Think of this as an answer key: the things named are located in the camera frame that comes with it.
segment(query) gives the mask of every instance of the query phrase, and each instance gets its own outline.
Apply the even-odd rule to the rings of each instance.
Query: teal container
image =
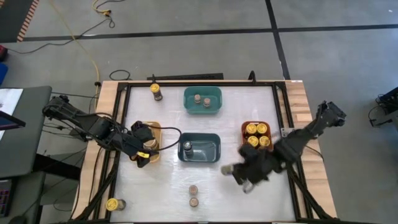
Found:
[[[183,144],[190,141],[193,154],[185,154]],[[178,145],[178,158],[183,162],[217,162],[221,157],[221,140],[213,133],[182,133]]]
[[[200,103],[196,103],[194,97],[200,95]],[[210,106],[203,106],[203,100],[210,99]],[[223,97],[220,88],[216,86],[190,86],[184,91],[184,107],[190,114],[217,114],[223,105]]]

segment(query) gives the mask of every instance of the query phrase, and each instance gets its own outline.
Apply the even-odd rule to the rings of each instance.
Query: concrete floor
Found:
[[[278,27],[356,26],[398,23],[396,1],[271,1]],[[55,0],[75,34],[103,20],[89,0]],[[104,6],[113,10],[116,27],[106,24],[91,34],[176,30],[270,28],[260,0],[135,0]],[[41,1],[28,37],[68,35],[47,1]],[[372,128],[368,111],[374,99],[398,86],[398,29],[280,33],[287,66],[303,80],[312,112],[323,100],[334,101],[348,115],[344,127],[320,138],[338,216],[358,222],[396,223],[398,219],[398,133],[389,125]],[[44,42],[5,44],[30,50]],[[223,72],[225,79],[283,79],[274,38],[264,34],[193,35],[82,40],[96,60],[101,80],[126,69],[132,78]],[[3,86],[51,85],[54,91],[94,95],[95,71],[74,43],[30,55],[11,54]],[[87,110],[89,100],[71,98]],[[84,144],[44,134],[39,151],[75,152]],[[65,220],[46,207],[42,223]]]

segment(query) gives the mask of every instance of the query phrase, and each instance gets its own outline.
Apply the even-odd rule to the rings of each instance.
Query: teal bowl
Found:
[[[196,103],[194,97],[200,95],[200,103]],[[203,106],[203,100],[210,99],[210,106]],[[223,105],[223,97],[217,86],[190,86],[184,91],[184,107],[190,114],[217,114]]]

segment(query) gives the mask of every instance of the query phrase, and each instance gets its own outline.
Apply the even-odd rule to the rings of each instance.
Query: table leg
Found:
[[[72,180],[80,179],[80,168],[51,159],[47,156],[36,154],[33,171],[43,171],[49,174],[59,175]]]

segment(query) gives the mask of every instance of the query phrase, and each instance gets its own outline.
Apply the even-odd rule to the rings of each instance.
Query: orange bin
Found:
[[[244,131],[246,129],[246,126],[248,124],[265,124],[267,126],[267,131],[263,136],[267,136],[269,138],[269,149],[273,150],[274,149],[274,145],[272,144],[272,139],[271,139],[271,130],[269,128],[268,123],[263,122],[263,121],[246,121],[245,123],[242,124],[242,128],[241,128],[241,135],[242,135],[242,144],[245,144],[247,139],[244,138]]]

